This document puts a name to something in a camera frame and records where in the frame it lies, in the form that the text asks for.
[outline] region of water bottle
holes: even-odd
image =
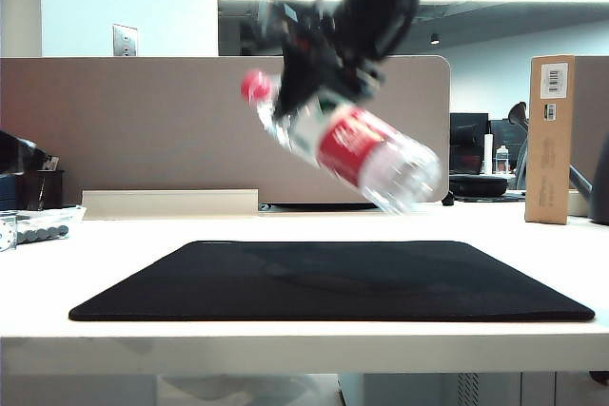
[[[495,173],[507,174],[510,172],[509,150],[505,145],[501,145],[495,153]]]
[[[241,93],[282,147],[355,187],[381,210],[402,214],[438,186],[441,165],[428,147],[339,94],[319,90],[296,112],[273,119],[281,78],[251,70]]]

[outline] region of black mouse pad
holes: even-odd
[[[461,242],[192,242],[76,306],[74,320],[589,320]]]

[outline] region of red bottle cap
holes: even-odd
[[[241,95],[247,102],[259,102],[268,97],[272,86],[266,73],[258,69],[250,70],[241,83]]]

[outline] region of electrical outlet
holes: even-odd
[[[115,56],[137,56],[137,29],[119,24],[112,25]]]

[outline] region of cubicle partition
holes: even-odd
[[[249,68],[281,57],[2,59],[1,126],[60,156],[64,200],[91,189],[257,188],[261,203],[363,198],[281,150],[239,95]],[[393,57],[366,107],[430,146],[448,189],[450,71],[436,56]]]

